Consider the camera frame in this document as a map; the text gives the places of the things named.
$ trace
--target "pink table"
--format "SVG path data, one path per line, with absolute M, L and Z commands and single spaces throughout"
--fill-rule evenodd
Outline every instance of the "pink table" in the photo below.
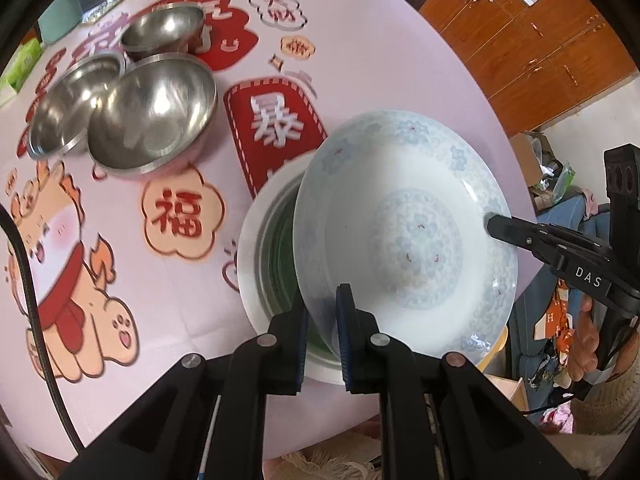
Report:
M 51 45 L 18 97 L 0 108 L 2 204 L 33 251 L 47 345 L 86 444 L 182 355 L 219 356 L 255 335 L 234 264 L 252 195 L 271 171 L 317 147 L 347 118 L 376 108 L 435 118 L 484 158 L 512 214 L 534 218 L 487 100 L 403 0 L 197 0 L 208 12 L 201 57 L 216 71 L 220 99 L 217 134 L 194 167 L 139 184 L 106 177 L 87 154 L 36 165 L 21 136 L 37 94 L 73 59 L 117 47 L 126 23 L 156 1 L 126 0 L 97 26 Z M 256 134 L 262 112 L 275 106 L 289 114 L 287 127 Z M 74 451 L 36 370 L 8 256 L 0 403 L 28 446 L 70 460 Z M 518 262 L 521 293 L 540 264 L 525 253 Z M 264 457 L 340 433 L 377 410 L 376 397 L 306 380 L 297 397 L 268 400 Z

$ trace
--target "floral plate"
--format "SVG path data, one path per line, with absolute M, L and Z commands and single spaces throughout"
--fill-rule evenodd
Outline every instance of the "floral plate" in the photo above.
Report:
M 338 354 L 335 289 L 414 351 L 464 353 L 478 364 L 513 304 L 516 249 L 491 238 L 510 216 L 489 168 L 446 126 L 412 112 L 359 115 L 332 133 L 296 201 L 298 284 L 319 333 Z

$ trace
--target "metal bolt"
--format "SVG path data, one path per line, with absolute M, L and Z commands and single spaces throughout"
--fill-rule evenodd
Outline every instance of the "metal bolt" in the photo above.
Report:
M 466 363 L 466 359 L 462 354 L 458 352 L 449 352 L 445 357 L 445 361 L 449 366 L 453 366 L 456 368 L 460 368 L 464 363 Z
M 257 340 L 258 345 L 265 346 L 265 347 L 273 346 L 277 342 L 278 342 L 278 338 L 273 334 L 262 334 Z
M 180 363 L 185 368 L 195 368 L 202 361 L 202 357 L 198 354 L 187 354 L 181 360 Z
M 374 334 L 369 339 L 374 346 L 386 346 L 391 343 L 391 338 L 386 334 Z

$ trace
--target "person's sleeve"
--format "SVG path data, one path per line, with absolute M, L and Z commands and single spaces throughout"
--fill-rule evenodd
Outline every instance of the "person's sleeve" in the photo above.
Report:
M 596 384 L 587 397 L 571 401 L 574 433 L 629 433 L 640 415 L 640 352 L 620 377 Z

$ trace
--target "blue floral pattern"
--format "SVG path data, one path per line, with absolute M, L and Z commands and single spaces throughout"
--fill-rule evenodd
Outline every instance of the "blue floral pattern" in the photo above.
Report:
M 510 216 L 500 187 L 482 158 L 446 126 L 419 114 L 398 110 L 368 112 L 347 121 L 329 135 L 311 161 L 300 187 L 294 219 L 294 222 L 306 227 L 297 233 L 294 228 L 296 268 L 299 264 L 308 264 L 307 269 L 313 269 L 313 272 L 305 272 L 305 280 L 301 280 L 300 289 L 309 313 L 323 336 L 330 335 L 334 328 L 335 317 L 332 318 L 327 305 L 334 304 L 335 287 L 338 285 L 332 281 L 326 261 L 321 256 L 325 244 L 321 226 L 330 203 L 327 190 L 340 186 L 344 171 L 359 157 L 366 156 L 370 150 L 385 143 L 419 150 L 426 164 L 433 161 L 434 164 L 443 165 L 460 181 L 469 183 L 485 220 L 492 214 Z M 460 261 L 464 261 L 464 247 L 460 245 L 461 255 L 456 241 L 457 228 L 454 222 L 444 220 L 447 214 L 450 215 L 445 205 L 441 204 L 440 207 L 430 202 L 433 210 L 438 210 L 442 215 L 440 218 L 432 212 L 431 207 L 426 206 L 428 197 L 421 197 L 425 201 L 424 206 L 409 206 L 410 196 L 411 200 L 417 200 L 417 195 L 412 194 L 414 191 L 400 190 L 400 193 L 406 194 L 395 196 L 392 192 L 383 199 L 368 227 L 372 233 L 369 251 L 372 269 L 377 276 L 380 276 L 383 269 L 391 269 L 393 274 L 386 278 L 384 286 L 399 305 L 431 310 L 436 305 L 436 300 L 426 299 L 426 303 L 422 302 L 425 299 L 426 284 L 440 283 L 435 287 L 441 298 L 452 294 L 444 282 L 456 281 L 456 269 L 459 269 Z M 393 216 L 385 208 L 386 200 L 399 200 L 406 206 L 400 207 L 396 216 Z M 385 215 L 397 227 L 393 235 L 380 232 Z M 487 282 L 481 297 L 474 303 L 470 319 L 460 327 L 459 336 L 430 350 L 432 355 L 460 351 L 471 362 L 478 364 L 498 339 L 508 320 L 518 273 L 516 249 L 488 236 L 485 243 L 484 275 Z M 373 259 L 376 251 L 372 247 L 375 244 L 381 249 L 379 261 Z M 436 263 L 433 251 L 438 254 L 437 266 L 433 265 Z M 441 276 L 446 276 L 446 279 L 441 280 Z M 395 283 L 407 282 L 411 286 L 404 291 L 398 288 L 393 293 L 394 280 Z
M 442 202 L 420 189 L 401 189 L 378 206 L 369 257 L 377 279 L 399 304 L 431 308 L 458 285 L 462 240 Z

